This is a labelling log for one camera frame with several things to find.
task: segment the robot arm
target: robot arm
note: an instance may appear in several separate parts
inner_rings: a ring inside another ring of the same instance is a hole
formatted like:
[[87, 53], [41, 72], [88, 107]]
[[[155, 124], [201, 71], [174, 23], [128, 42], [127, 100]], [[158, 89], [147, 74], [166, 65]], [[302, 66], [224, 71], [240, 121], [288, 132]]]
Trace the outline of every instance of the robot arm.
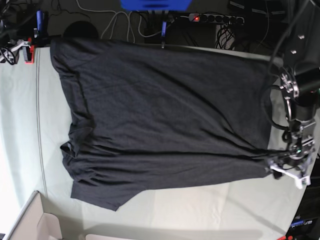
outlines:
[[[288, 127], [280, 126], [287, 143], [288, 156], [269, 159], [275, 178], [286, 174], [296, 180], [298, 188], [310, 184], [307, 174], [314, 152], [315, 115], [320, 98], [320, 1], [309, 0], [286, 43], [283, 68], [279, 74]], [[296, 169], [294, 175], [290, 169]]]

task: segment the t-shirt hem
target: t-shirt hem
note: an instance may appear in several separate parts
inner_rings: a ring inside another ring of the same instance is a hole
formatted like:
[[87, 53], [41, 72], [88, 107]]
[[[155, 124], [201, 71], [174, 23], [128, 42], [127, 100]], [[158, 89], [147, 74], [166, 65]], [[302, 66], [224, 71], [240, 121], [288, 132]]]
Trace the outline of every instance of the t-shirt hem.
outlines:
[[78, 200], [86, 202], [88, 204], [96, 205], [98, 207], [109, 209], [112, 211], [117, 211], [120, 207], [120, 206], [116, 206], [111, 203], [108, 203], [104, 200], [97, 200], [97, 198], [91, 198], [90, 196], [84, 196], [83, 194], [79, 194], [79, 193], [75, 192], [75, 185], [73, 185], [73, 187], [72, 187], [71, 198], [78, 199]]

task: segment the t-shirt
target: t-shirt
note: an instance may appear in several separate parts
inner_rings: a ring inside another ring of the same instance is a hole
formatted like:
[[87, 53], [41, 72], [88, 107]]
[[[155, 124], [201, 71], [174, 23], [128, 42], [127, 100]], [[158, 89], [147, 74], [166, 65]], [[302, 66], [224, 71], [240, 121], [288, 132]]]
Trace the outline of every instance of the t-shirt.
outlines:
[[51, 61], [72, 115], [61, 146], [72, 198], [116, 211], [144, 190], [267, 175], [255, 158], [271, 131], [264, 62], [63, 38]]

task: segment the blue object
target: blue object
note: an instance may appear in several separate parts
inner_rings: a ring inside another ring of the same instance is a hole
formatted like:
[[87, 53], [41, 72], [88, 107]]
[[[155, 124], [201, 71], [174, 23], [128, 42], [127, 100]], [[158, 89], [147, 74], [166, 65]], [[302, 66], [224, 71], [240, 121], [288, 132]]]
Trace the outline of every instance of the blue object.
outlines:
[[162, 32], [161, 32], [161, 37], [165, 37], [166, 36], [166, 29], [167, 29], [167, 22], [163, 21], [162, 22]]
[[192, 0], [121, 0], [121, 6], [129, 11], [185, 11], [191, 1]]
[[38, 29], [39, 33], [43, 31], [44, 16], [45, 15], [41, 10], [36, 12], [36, 28]]

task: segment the power strip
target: power strip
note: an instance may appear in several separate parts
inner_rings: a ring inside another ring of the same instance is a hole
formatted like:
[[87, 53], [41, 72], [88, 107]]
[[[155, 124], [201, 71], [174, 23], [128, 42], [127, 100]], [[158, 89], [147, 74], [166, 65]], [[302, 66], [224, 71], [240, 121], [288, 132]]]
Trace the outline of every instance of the power strip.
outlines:
[[193, 23], [210, 23], [220, 25], [241, 25], [245, 24], [242, 16], [220, 15], [220, 14], [201, 14], [190, 13], [189, 21]]

